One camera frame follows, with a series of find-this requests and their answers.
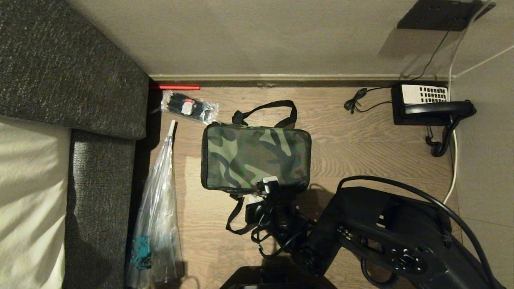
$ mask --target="black cable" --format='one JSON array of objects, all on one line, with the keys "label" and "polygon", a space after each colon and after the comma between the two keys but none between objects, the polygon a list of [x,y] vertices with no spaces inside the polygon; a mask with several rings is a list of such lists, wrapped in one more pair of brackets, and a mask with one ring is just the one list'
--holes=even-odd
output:
[{"label": "black cable", "polygon": [[383,87],[376,87],[376,88],[372,88],[372,89],[367,89],[367,88],[361,88],[359,89],[359,91],[357,91],[357,93],[355,94],[355,96],[352,98],[352,99],[349,99],[347,100],[345,103],[344,103],[344,108],[347,110],[347,111],[350,111],[351,114],[354,113],[354,111],[357,111],[357,112],[360,112],[360,113],[365,113],[381,104],[384,104],[384,103],[389,103],[391,101],[384,101],[384,102],[381,102],[379,104],[376,104],[372,107],[370,107],[369,109],[367,110],[364,110],[364,111],[361,111],[357,106],[361,106],[361,104],[359,103],[359,99],[363,98],[368,92],[370,91],[374,91],[374,90],[377,90],[377,89],[383,89],[383,88],[391,88],[391,86],[383,86]]},{"label": "black cable", "polygon": [[366,268],[366,259],[364,257],[360,258],[360,269],[362,270],[362,274],[364,275],[364,277],[366,277],[366,280],[369,283],[371,283],[371,285],[380,289],[392,288],[400,280],[400,277],[394,274],[393,272],[391,272],[391,276],[389,277],[389,279],[384,282],[374,280],[368,273],[368,269]]},{"label": "black cable", "polygon": [[434,137],[434,133],[432,132],[432,126],[431,125],[427,125],[427,137],[429,139],[432,139]]},{"label": "black cable", "polygon": [[450,159],[451,159],[451,171],[454,172],[455,171],[455,161],[453,159],[453,151],[451,149],[451,144],[450,144]]},{"label": "black cable", "polygon": [[[428,61],[427,65],[425,65],[425,67],[423,68],[423,72],[421,73],[421,75],[418,76],[418,77],[415,77],[413,79],[406,80],[406,81],[414,81],[416,79],[421,78],[423,75],[425,75],[425,71],[427,70],[427,67],[430,65],[430,63],[432,63],[432,59],[434,59],[434,55],[437,53],[437,51],[439,51],[439,48],[441,47],[441,45],[445,41],[446,37],[450,33],[451,29],[453,28],[453,25],[455,25],[455,22],[456,22],[456,19],[453,20],[453,23],[450,26],[450,29],[448,29],[448,31],[446,31],[445,36],[443,37],[441,42],[439,42],[439,45],[435,49],[434,53],[432,53],[432,56],[430,57],[430,60]],[[371,110],[371,109],[373,109],[373,108],[375,108],[375,107],[377,107],[377,106],[379,106],[381,104],[390,103],[391,101],[384,101],[384,102],[376,104],[376,105],[372,106],[371,108],[369,108],[367,110],[364,110],[364,111],[359,110],[359,108],[357,107],[357,106],[361,106],[361,104],[359,103],[359,99],[363,98],[368,92],[374,91],[376,89],[391,88],[391,87],[392,87],[392,85],[391,86],[376,87],[376,88],[372,88],[372,89],[361,88],[361,89],[359,89],[359,91],[355,94],[355,96],[352,99],[350,99],[350,100],[348,100],[348,101],[346,101],[344,103],[344,108],[347,111],[350,111],[351,114],[353,114],[354,111],[357,111],[357,112],[360,112],[360,113],[364,113],[364,112],[367,112],[367,111],[369,111],[369,110]]]},{"label": "black cable", "polygon": [[308,232],[311,228],[309,227],[306,227],[305,229],[301,229],[300,231],[298,231],[296,234],[294,234],[293,236],[291,236],[291,238],[287,239],[287,241],[284,243],[283,246],[281,246],[278,250],[276,250],[275,252],[273,252],[272,254],[265,254],[264,253],[264,250],[262,248],[262,245],[260,243],[258,243],[258,246],[259,246],[259,253],[261,253],[261,256],[266,258],[266,259],[271,259],[273,257],[276,257],[278,256],[278,254],[280,254],[294,239],[296,239],[296,237],[298,237],[299,235],[301,235],[302,233],[305,233],[305,232]]},{"label": "black cable", "polygon": [[445,204],[441,203],[438,199],[432,197],[431,195],[429,195],[419,189],[416,189],[416,188],[406,185],[404,183],[397,182],[395,180],[382,178],[382,177],[363,176],[363,175],[347,177],[347,178],[342,179],[339,182],[338,189],[341,188],[341,186],[343,185],[344,182],[348,182],[350,180],[356,180],[356,179],[373,180],[375,182],[381,182],[381,183],[393,185],[398,188],[402,188],[404,190],[410,191],[410,192],[428,200],[429,202],[433,203],[441,211],[443,211],[450,218],[452,218],[462,228],[462,231],[464,231],[464,233],[466,233],[469,240],[473,244],[476,254],[478,255],[478,257],[480,259],[480,262],[482,263],[482,268],[484,269],[485,276],[487,277],[487,280],[489,281],[489,285],[491,286],[492,289],[501,289],[498,286],[498,283],[496,282],[494,275],[492,274],[491,267],[489,266],[489,262],[487,261],[487,257],[485,256],[484,250],[482,249],[480,242],[476,238],[473,231],[469,228],[469,226],[452,209],[448,208]]},{"label": "black cable", "polygon": [[[268,212],[268,214],[271,214],[271,212],[273,212],[273,207],[270,209],[270,211]],[[260,232],[261,231],[264,231],[266,229],[266,226],[261,226],[261,223],[262,223],[262,220],[264,219],[264,216],[266,215],[266,211],[263,212],[261,218],[259,219],[259,223],[257,224],[257,228],[255,228],[253,231],[252,231],[252,234],[250,236],[251,240],[254,242],[254,243],[261,243],[262,241],[264,241],[265,239],[267,239],[268,237],[271,236],[271,234],[267,234],[264,236],[264,238],[261,239],[260,237]]]},{"label": "black cable", "polygon": [[445,126],[445,129],[443,130],[443,139],[442,141],[436,141],[433,142],[432,138],[427,136],[425,138],[425,142],[432,147],[432,155],[435,157],[443,156],[446,153],[446,150],[448,147],[450,147],[450,141],[453,134],[453,131],[457,127],[458,123],[476,113],[476,109],[474,105],[469,101],[465,100],[466,102],[470,103],[471,107],[467,114],[465,115],[459,115],[455,118],[450,118],[451,123],[447,126]]},{"label": "black cable", "polygon": [[436,52],[439,50],[439,48],[441,47],[441,45],[443,44],[443,42],[445,41],[446,39],[446,36],[448,36],[448,34],[450,33],[451,29],[453,28],[453,25],[455,25],[455,22],[456,22],[456,19],[453,20],[453,23],[451,24],[450,26],[450,29],[448,29],[448,31],[446,31],[446,34],[445,36],[443,37],[443,39],[441,40],[441,42],[439,42],[439,45],[437,46],[437,48],[435,49],[434,53],[432,53],[432,56],[430,57],[430,60],[428,61],[427,65],[425,65],[425,68],[423,68],[423,72],[421,73],[420,76],[418,77],[415,77],[413,79],[410,79],[410,80],[407,80],[407,81],[414,81],[418,78],[421,78],[424,74],[425,74],[425,70],[427,70],[427,67],[430,65],[430,63],[432,62],[432,59],[434,59],[434,55],[436,54]]},{"label": "black cable", "polygon": [[316,226],[318,224],[316,221],[314,221],[313,219],[311,219],[311,218],[307,217],[306,215],[302,214],[300,211],[297,211],[297,213],[298,213],[298,215],[304,217],[309,224],[311,224],[313,226]]}]

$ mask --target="clear plastic bag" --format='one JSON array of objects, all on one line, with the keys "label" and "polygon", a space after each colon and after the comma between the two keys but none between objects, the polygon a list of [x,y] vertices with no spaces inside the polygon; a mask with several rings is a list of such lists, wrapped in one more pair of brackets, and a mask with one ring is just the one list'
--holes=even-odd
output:
[{"label": "clear plastic bag", "polygon": [[173,173],[175,120],[146,180],[139,208],[126,284],[148,288],[183,275]]},{"label": "clear plastic bag", "polygon": [[217,103],[194,99],[185,94],[163,91],[161,111],[175,113],[187,118],[211,124],[216,121],[219,105]]}]

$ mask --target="red strip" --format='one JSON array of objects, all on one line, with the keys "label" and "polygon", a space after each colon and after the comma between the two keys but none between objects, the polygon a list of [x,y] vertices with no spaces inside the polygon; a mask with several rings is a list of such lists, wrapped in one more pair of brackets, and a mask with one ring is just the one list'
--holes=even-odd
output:
[{"label": "red strip", "polygon": [[199,85],[169,85],[169,84],[158,84],[158,85],[150,85],[150,89],[162,89],[162,90],[172,90],[172,91],[199,91]]}]

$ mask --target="transparent umbrella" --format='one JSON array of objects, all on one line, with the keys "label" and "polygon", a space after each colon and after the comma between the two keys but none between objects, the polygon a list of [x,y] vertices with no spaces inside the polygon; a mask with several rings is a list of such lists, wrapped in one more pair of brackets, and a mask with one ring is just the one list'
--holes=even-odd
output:
[{"label": "transparent umbrella", "polygon": [[148,288],[183,275],[173,173],[175,126],[173,120],[144,185],[126,272],[127,286],[132,288]]}]

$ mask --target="white cable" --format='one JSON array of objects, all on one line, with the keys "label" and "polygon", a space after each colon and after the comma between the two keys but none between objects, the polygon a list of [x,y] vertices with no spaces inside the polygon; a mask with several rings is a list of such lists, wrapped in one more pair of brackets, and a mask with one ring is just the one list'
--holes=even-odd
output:
[{"label": "white cable", "polygon": [[466,37],[466,34],[468,33],[469,29],[471,28],[471,26],[473,26],[473,23],[475,22],[475,19],[478,15],[480,15],[480,13],[482,13],[482,11],[484,11],[484,9],[486,9],[489,4],[492,2],[492,0],[488,0],[474,15],[473,17],[471,17],[471,19],[469,20],[469,24],[468,26],[466,27],[466,30],[464,30],[462,36],[459,38],[458,42],[457,42],[457,47],[455,48],[455,52],[453,54],[453,59],[451,61],[451,64],[450,64],[450,69],[448,70],[448,97],[451,95],[451,71],[452,71],[452,68],[453,68],[453,64],[455,63],[455,59],[457,58],[457,54],[458,54],[458,49],[461,47],[461,44],[462,44],[462,40],[464,39],[464,37]]},{"label": "white cable", "polygon": [[457,179],[458,146],[457,146],[457,134],[455,133],[455,130],[453,130],[453,144],[455,146],[455,161],[453,162],[453,178],[451,180],[450,190],[446,194],[443,204],[446,204],[446,202],[450,198],[451,193],[453,192],[453,188],[455,187],[455,180]]},{"label": "white cable", "polygon": [[[482,11],[484,11],[484,9],[486,9],[489,4],[492,2],[492,0],[488,0],[474,15],[473,17],[471,17],[471,19],[469,20],[469,24],[468,26],[466,27],[466,30],[464,30],[463,34],[461,35],[461,37],[459,38],[458,42],[457,42],[457,46],[455,48],[455,52],[453,54],[453,59],[451,61],[451,64],[450,64],[450,68],[448,69],[448,101],[451,101],[451,81],[452,81],[452,76],[451,76],[451,71],[453,69],[453,64],[455,63],[455,59],[457,59],[457,54],[458,54],[458,50],[459,48],[461,47],[461,44],[462,44],[462,40],[464,39],[464,37],[466,36],[466,34],[468,33],[469,29],[471,28],[471,26],[473,26],[473,23],[475,22],[475,19],[478,15],[480,15],[480,13],[482,13]],[[445,197],[445,200],[443,201],[443,204],[446,204],[446,202],[448,201],[448,199],[450,198],[451,196],[451,193],[453,192],[453,189],[455,188],[455,181],[457,179],[457,166],[458,166],[458,146],[457,146],[457,134],[455,133],[455,130],[453,130],[453,143],[455,145],[455,161],[453,162],[453,176],[452,176],[452,181],[451,181],[451,186],[450,186],[450,190],[448,190],[448,193],[446,194],[446,197]]]}]

